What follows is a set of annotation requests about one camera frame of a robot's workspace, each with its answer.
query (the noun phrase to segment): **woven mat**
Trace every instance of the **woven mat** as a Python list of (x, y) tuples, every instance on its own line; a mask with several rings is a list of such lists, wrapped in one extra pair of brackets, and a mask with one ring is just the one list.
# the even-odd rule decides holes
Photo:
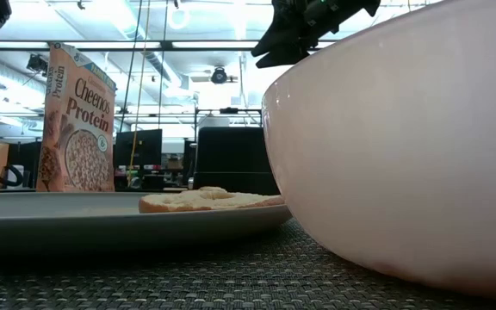
[(0, 265), (0, 309), (496, 309), (346, 262), (294, 220), (210, 247), (34, 261)]

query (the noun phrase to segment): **bread slice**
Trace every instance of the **bread slice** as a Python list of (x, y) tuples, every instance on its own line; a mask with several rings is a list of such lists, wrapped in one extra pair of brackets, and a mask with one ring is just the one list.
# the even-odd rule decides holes
[(139, 200), (141, 213), (225, 210), (267, 207), (284, 204), (280, 195), (266, 196), (227, 193), (221, 188), (202, 188), (181, 194), (146, 195)]

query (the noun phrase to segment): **cheerios protein box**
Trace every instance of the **cheerios protein box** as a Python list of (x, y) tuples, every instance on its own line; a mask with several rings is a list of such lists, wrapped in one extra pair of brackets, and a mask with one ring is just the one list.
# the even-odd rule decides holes
[(51, 45), (38, 191), (113, 191), (116, 85), (73, 46)]

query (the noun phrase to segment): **computer monitor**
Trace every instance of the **computer monitor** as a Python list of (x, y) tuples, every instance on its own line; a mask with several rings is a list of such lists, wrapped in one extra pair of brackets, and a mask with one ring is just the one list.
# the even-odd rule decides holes
[(261, 127), (204, 127), (196, 148), (194, 189), (279, 195)]
[[(129, 166), (133, 149), (134, 132), (118, 133), (114, 152), (114, 166)], [(133, 165), (141, 169), (145, 165), (162, 164), (162, 129), (141, 130), (137, 132)]]

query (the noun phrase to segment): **large white bowl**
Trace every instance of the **large white bowl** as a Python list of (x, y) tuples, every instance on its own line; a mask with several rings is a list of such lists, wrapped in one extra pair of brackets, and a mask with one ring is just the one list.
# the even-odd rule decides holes
[(263, 104), (277, 183), (313, 238), (385, 274), (496, 297), (496, 0), (353, 35)]

